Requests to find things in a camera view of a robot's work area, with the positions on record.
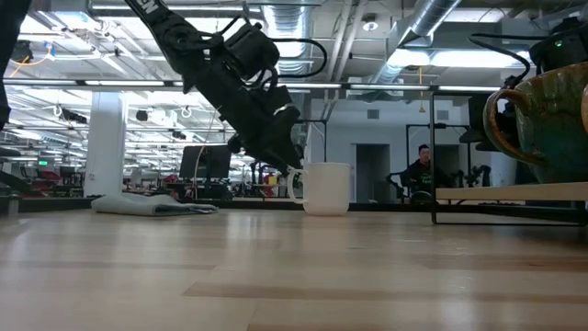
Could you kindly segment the brown green glazed mug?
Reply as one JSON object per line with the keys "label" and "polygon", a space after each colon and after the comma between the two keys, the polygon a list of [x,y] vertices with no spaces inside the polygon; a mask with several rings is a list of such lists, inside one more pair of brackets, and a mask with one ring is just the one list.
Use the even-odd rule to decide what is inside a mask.
{"label": "brown green glazed mug", "polygon": [[[582,124],[582,92],[588,84],[588,62],[551,70],[518,84],[508,97],[497,97],[493,118],[488,97],[483,126],[503,154],[528,164],[541,184],[588,181],[588,132]],[[508,142],[497,122],[498,102],[514,103],[519,145]]]}

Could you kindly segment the folded grey cloth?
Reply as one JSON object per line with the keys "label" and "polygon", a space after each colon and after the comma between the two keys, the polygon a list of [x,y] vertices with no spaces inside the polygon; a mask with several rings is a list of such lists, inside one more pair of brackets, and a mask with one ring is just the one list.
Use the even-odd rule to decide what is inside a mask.
{"label": "folded grey cloth", "polygon": [[219,208],[210,204],[181,203],[169,195],[143,196],[133,193],[105,195],[91,202],[98,213],[113,213],[131,216],[177,216],[189,214],[211,214]]}

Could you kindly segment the white pillar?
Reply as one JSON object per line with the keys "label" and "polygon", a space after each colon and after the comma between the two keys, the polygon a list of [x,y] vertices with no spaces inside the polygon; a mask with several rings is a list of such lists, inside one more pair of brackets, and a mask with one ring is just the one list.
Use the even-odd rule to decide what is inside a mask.
{"label": "white pillar", "polygon": [[86,197],[122,191],[128,106],[121,92],[94,92],[85,164]]}

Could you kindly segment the black room monitor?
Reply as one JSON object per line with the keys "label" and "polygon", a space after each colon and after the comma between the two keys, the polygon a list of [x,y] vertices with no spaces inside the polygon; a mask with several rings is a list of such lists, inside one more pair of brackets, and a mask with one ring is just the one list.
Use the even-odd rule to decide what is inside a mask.
{"label": "black room monitor", "polygon": [[186,146],[183,150],[179,177],[228,178],[232,153],[226,145]]}

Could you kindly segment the long ceiling light strip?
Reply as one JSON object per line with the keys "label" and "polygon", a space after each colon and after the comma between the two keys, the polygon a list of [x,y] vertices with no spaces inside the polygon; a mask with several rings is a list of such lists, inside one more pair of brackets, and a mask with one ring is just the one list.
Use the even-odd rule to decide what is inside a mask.
{"label": "long ceiling light strip", "polygon": [[[37,88],[118,88],[152,89],[152,90],[179,90],[183,87],[181,81],[156,81],[156,80],[66,80],[66,79],[25,79],[5,78],[6,86],[35,86]],[[278,86],[285,86],[294,90],[360,90],[360,91],[420,91],[420,92],[472,92],[491,93],[499,90],[494,86],[440,86],[440,85],[375,85],[375,84],[350,84],[350,83],[316,83],[316,82],[283,82]]]}

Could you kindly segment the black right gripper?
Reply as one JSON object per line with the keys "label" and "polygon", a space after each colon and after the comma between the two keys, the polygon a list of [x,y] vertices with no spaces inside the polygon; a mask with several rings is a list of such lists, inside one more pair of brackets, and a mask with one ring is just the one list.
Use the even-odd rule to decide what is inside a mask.
{"label": "black right gripper", "polygon": [[[564,18],[550,34],[529,50],[536,74],[572,64],[588,62],[588,21],[577,17]],[[480,152],[498,152],[486,137],[483,111],[490,94],[476,94],[469,98],[469,129],[459,137],[460,143],[473,144]]]}

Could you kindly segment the black metal table frame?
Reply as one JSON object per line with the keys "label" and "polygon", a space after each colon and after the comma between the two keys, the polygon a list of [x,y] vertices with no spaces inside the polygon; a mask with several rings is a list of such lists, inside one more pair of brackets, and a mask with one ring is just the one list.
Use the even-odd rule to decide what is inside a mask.
{"label": "black metal table frame", "polygon": [[[18,202],[19,212],[42,212],[42,211],[69,211],[90,209],[93,199],[89,198],[20,198],[17,196],[0,196],[0,211],[4,210],[12,200]],[[252,209],[252,210],[302,210],[302,206],[293,202],[281,201],[261,201],[261,200],[213,200],[210,202],[221,209]],[[541,206],[521,206],[521,205],[498,205],[498,204],[481,204],[481,205],[464,205],[464,204],[439,204],[436,206],[437,212],[468,212],[468,213],[525,213],[525,212],[545,212],[545,213],[586,213],[579,208],[557,208]],[[424,212],[430,211],[428,205],[412,204],[376,204],[376,203],[351,203],[350,211],[398,211],[398,212]]]}

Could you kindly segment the white mug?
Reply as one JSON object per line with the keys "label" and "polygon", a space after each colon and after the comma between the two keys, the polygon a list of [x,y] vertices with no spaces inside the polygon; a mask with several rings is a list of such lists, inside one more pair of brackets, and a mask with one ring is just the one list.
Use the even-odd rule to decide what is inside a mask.
{"label": "white mug", "polygon": [[[294,179],[302,182],[302,198],[294,194]],[[342,216],[348,212],[351,166],[343,163],[308,163],[291,169],[287,177],[288,197],[311,216]]]}

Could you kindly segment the wooden shelf with black legs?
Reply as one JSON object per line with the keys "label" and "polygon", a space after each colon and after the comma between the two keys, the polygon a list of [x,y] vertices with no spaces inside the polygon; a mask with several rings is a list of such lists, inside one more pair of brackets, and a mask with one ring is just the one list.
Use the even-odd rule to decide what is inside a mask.
{"label": "wooden shelf with black legs", "polygon": [[[448,90],[434,91],[431,95],[430,110],[435,110],[435,96],[458,96],[455,88]],[[500,89],[489,98],[491,103],[489,108],[491,114],[487,116],[491,122],[491,127],[496,129],[493,118],[497,112],[497,97],[508,97],[515,90]],[[433,166],[435,157],[435,120],[431,113],[429,129],[431,133],[431,166]],[[432,174],[432,202],[428,204],[431,223],[433,225],[488,225],[488,226],[554,226],[554,227],[585,227],[588,225],[588,211],[571,210],[571,216],[550,220],[552,223],[439,223],[437,221],[437,212],[440,207],[456,207],[454,205],[437,204],[437,198],[441,200],[567,200],[580,201],[588,200],[588,182],[571,182],[571,183],[551,183],[536,185],[515,185],[506,187],[482,187],[482,188],[435,188],[435,178]]]}

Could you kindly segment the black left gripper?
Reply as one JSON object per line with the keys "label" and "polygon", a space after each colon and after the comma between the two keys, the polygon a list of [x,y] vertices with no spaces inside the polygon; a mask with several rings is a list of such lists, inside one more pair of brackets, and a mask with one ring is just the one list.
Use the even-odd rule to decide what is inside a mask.
{"label": "black left gripper", "polygon": [[[283,86],[250,88],[226,62],[200,59],[181,74],[183,91],[196,89],[236,130],[227,146],[233,154],[244,152],[283,175],[302,169],[299,149],[291,138],[300,111],[291,105]],[[255,147],[244,147],[241,139],[257,139]]]}

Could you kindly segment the person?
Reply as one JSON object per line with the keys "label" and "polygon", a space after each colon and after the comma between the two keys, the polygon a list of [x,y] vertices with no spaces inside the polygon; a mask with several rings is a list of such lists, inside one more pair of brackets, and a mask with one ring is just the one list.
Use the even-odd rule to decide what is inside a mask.
{"label": "person", "polygon": [[422,204],[432,198],[432,182],[436,188],[453,188],[454,181],[438,166],[431,166],[431,152],[427,144],[418,149],[419,157],[398,173],[401,185],[408,189],[411,204]]}

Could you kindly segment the silver ventilation duct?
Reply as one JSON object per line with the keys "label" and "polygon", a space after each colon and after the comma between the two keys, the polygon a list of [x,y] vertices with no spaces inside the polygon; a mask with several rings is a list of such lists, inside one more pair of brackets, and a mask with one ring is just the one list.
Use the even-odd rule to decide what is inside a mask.
{"label": "silver ventilation duct", "polygon": [[[311,8],[309,6],[262,6],[265,19],[265,33],[272,39],[308,39],[311,33]],[[279,74],[308,74],[312,68],[309,59],[312,46],[301,42],[278,42],[280,59]],[[287,81],[297,78],[286,78]]]}

